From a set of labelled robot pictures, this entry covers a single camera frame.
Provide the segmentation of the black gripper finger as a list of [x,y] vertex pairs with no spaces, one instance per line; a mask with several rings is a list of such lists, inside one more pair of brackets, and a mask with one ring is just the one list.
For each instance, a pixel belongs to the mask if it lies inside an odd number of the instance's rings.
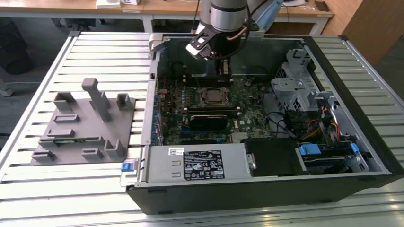
[[216,61],[218,82],[230,83],[232,80],[231,58]]

